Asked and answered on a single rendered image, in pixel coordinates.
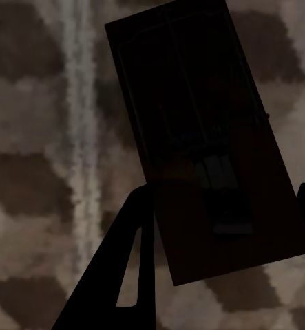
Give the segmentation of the mousetrap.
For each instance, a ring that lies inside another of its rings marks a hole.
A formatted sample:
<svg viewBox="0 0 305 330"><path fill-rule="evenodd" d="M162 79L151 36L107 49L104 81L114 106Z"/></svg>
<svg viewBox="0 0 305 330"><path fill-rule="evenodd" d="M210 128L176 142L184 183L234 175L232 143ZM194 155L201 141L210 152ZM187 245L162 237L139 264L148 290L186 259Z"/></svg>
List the mousetrap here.
<svg viewBox="0 0 305 330"><path fill-rule="evenodd" d="M225 0L175 0L104 26L173 286L305 254Z"/></svg>

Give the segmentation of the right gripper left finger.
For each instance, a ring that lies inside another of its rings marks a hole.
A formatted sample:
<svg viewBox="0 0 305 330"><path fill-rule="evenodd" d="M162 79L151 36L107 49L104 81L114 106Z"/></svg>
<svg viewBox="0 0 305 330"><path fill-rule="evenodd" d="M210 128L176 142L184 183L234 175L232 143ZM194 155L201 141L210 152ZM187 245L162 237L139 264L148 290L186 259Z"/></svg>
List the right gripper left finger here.
<svg viewBox="0 0 305 330"><path fill-rule="evenodd" d="M116 307L141 226L137 304ZM52 330L156 330L152 183L129 194Z"/></svg>

